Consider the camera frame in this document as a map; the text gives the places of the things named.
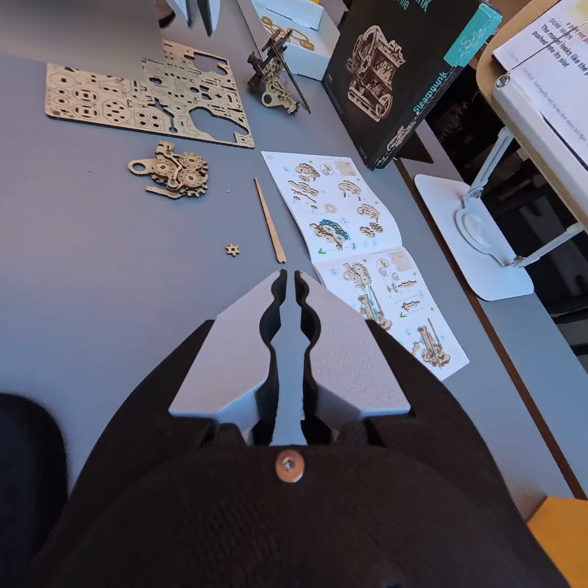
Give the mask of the printed paper sheet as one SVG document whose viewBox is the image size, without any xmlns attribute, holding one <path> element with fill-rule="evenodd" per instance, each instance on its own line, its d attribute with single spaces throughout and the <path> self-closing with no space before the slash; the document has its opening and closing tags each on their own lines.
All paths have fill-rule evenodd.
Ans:
<svg viewBox="0 0 588 588">
<path fill-rule="evenodd" d="M 587 1 L 559 1 L 493 57 L 587 169 Z"/>
</svg>

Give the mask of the grey desk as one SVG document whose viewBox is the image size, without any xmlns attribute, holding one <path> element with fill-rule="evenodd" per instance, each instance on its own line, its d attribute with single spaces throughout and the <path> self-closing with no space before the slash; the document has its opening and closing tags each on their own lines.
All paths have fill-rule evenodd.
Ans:
<svg viewBox="0 0 588 588">
<path fill-rule="evenodd" d="M 587 499 L 587 372 L 533 294 L 487 302 L 469 288 L 423 199 L 418 174 L 461 180 L 426 122 L 431 162 L 396 165 L 435 243 L 408 245 L 470 363 L 446 386 L 489 446 L 519 511 L 545 496 Z"/>
<path fill-rule="evenodd" d="M 210 179 L 206 196 L 176 202 L 148 194 L 147 181 L 128 171 L 130 160 L 153 155 L 158 136 L 48 118 L 46 66 L 1 54 L 1 390 L 55 417 L 70 485 L 143 378 L 202 321 L 280 268 L 254 177 L 287 256 L 288 292 L 273 345 L 280 408 L 297 407 L 307 339 L 297 331 L 293 274 L 316 274 L 261 151 L 353 158 L 404 245 L 435 244 L 397 166 L 364 167 L 320 83 L 300 84 L 311 115 L 281 115 L 247 93 L 245 60 L 254 42 L 236 1 L 222 3 L 212 38 L 201 25 L 182 23 L 164 37 L 229 60 L 256 146 L 177 140 L 177 150 L 208 161 Z M 234 258 L 225 251 L 231 243 L 240 249 Z"/>
</svg>

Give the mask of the dark wooden model part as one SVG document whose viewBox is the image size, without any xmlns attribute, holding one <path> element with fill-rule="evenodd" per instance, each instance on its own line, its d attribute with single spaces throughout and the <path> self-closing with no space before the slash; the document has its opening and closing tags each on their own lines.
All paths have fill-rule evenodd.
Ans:
<svg viewBox="0 0 588 588">
<path fill-rule="evenodd" d="M 284 107 L 288 114 L 296 114 L 299 110 L 299 102 L 293 100 L 289 86 L 281 77 L 284 70 L 298 92 L 304 107 L 308 113 L 311 113 L 310 106 L 285 60 L 286 44 L 292 33 L 292 29 L 288 29 L 284 33 L 274 32 L 261 49 L 262 52 L 266 52 L 265 59 L 259 57 L 255 52 L 248 56 L 247 62 L 252 65 L 254 76 L 248 80 L 247 85 L 251 91 L 257 91 L 261 86 L 264 87 L 261 102 L 265 107 Z"/>
</svg>

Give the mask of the black model kit box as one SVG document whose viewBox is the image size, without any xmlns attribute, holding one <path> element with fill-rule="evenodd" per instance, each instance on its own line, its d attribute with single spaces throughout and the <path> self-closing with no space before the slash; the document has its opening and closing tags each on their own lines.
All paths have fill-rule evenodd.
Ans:
<svg viewBox="0 0 588 588">
<path fill-rule="evenodd" d="M 384 168 L 494 34 L 490 1 L 353 1 L 323 86 L 364 164 Z"/>
</svg>

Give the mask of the white panel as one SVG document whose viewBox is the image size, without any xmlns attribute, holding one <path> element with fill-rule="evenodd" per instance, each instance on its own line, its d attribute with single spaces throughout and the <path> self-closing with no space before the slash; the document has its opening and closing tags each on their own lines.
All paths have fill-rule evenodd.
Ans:
<svg viewBox="0 0 588 588">
<path fill-rule="evenodd" d="M 211 37 L 217 30 L 221 1 L 197 0 L 199 13 L 208 37 Z"/>
</svg>

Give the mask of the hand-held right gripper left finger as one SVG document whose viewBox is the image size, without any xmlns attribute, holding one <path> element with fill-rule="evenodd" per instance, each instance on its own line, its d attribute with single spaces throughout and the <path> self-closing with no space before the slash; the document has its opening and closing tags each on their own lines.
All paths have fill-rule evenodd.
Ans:
<svg viewBox="0 0 588 588">
<path fill-rule="evenodd" d="M 248 445 L 270 445 L 279 400 L 276 352 L 288 273 L 276 271 L 230 305 L 205 336 L 168 412 L 234 424 Z"/>
</svg>

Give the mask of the wooden gear assembly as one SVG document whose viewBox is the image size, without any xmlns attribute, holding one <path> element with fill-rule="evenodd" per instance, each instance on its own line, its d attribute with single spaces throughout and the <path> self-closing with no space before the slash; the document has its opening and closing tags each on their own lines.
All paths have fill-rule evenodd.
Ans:
<svg viewBox="0 0 588 588">
<path fill-rule="evenodd" d="M 170 200 L 200 197 L 208 190 L 208 164 L 193 152 L 175 153 L 174 144 L 160 141 L 154 158 L 136 159 L 128 163 L 129 172 L 149 176 L 157 186 L 145 191 Z"/>
</svg>

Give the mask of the dark rounded object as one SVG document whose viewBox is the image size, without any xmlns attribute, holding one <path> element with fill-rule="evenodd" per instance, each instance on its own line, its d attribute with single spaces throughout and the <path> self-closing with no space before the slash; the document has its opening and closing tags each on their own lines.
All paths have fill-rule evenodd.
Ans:
<svg viewBox="0 0 588 588">
<path fill-rule="evenodd" d="M 1 587 L 20 587 L 68 498 L 65 445 L 54 418 L 1 393 Z"/>
</svg>

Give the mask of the yellow plastic bin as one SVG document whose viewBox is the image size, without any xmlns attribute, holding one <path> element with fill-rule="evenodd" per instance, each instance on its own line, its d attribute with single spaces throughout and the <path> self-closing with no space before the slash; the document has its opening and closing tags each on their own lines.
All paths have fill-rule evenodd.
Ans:
<svg viewBox="0 0 588 588">
<path fill-rule="evenodd" d="M 527 525 L 570 587 L 587 587 L 587 501 L 546 497 Z"/>
</svg>

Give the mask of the thin wooden stick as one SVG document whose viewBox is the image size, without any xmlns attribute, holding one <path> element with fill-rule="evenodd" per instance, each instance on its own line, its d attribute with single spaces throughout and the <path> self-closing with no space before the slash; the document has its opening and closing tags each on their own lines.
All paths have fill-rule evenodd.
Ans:
<svg viewBox="0 0 588 588">
<path fill-rule="evenodd" d="M 275 228 L 275 224 L 273 222 L 273 219 L 271 217 L 266 199 L 263 195 L 259 180 L 257 179 L 257 177 L 254 177 L 254 184 L 256 187 L 256 191 L 258 193 L 259 196 L 259 200 L 261 203 L 261 207 L 262 207 L 262 211 L 263 211 L 263 215 L 266 221 L 266 225 L 268 227 L 268 231 L 269 231 L 269 235 L 270 235 L 270 240 L 275 252 L 275 257 L 276 257 L 276 261 L 280 264 L 285 264 L 287 261 L 285 252 L 283 250 L 283 246 L 281 244 L 281 241 L 278 237 L 276 228 Z"/>
</svg>

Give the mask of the white cardboard box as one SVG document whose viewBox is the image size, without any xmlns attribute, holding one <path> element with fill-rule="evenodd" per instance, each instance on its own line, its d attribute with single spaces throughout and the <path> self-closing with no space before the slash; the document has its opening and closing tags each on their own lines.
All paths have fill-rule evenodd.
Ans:
<svg viewBox="0 0 588 588">
<path fill-rule="evenodd" d="M 337 25 L 318 1 L 238 1 L 256 52 L 275 32 L 292 35 L 285 60 L 291 73 L 321 81 L 339 38 Z"/>
</svg>

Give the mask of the wooden puzzle parts sheet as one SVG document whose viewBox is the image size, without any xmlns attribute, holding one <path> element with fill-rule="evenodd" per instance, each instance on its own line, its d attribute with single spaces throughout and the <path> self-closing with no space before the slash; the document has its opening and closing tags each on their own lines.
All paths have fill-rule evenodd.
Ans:
<svg viewBox="0 0 588 588">
<path fill-rule="evenodd" d="M 52 119 L 254 149 L 230 62 L 170 40 L 164 59 L 141 59 L 140 80 L 47 65 L 45 113 Z M 240 128 L 230 141 L 198 128 L 194 111 Z"/>
</svg>

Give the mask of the white instruction booklet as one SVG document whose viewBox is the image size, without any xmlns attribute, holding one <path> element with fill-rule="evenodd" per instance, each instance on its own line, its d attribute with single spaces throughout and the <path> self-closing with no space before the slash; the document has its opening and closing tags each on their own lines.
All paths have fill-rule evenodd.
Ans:
<svg viewBox="0 0 588 588">
<path fill-rule="evenodd" d="M 469 360 L 351 158 L 262 151 L 320 282 L 443 381 Z"/>
</svg>

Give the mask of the tan document board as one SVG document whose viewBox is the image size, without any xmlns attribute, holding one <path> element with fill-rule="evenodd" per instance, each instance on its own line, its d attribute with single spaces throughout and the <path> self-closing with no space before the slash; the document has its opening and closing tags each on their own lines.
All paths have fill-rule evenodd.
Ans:
<svg viewBox="0 0 588 588">
<path fill-rule="evenodd" d="M 555 4 L 556 1 L 529 1 L 502 25 L 479 59 L 476 82 L 503 125 L 587 231 L 587 171 L 527 101 L 527 95 L 517 83 L 509 81 L 504 88 L 496 89 L 496 81 L 506 71 L 494 59 L 494 50 L 533 24 Z"/>
</svg>

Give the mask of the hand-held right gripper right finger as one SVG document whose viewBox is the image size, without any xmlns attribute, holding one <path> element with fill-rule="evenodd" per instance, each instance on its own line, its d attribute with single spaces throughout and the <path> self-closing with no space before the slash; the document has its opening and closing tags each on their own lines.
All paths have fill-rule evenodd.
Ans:
<svg viewBox="0 0 588 588">
<path fill-rule="evenodd" d="M 330 444 L 348 423 L 407 415 L 409 401 L 369 322 L 303 271 L 295 272 L 295 290 L 309 342 L 300 423 L 307 444 Z"/>
</svg>

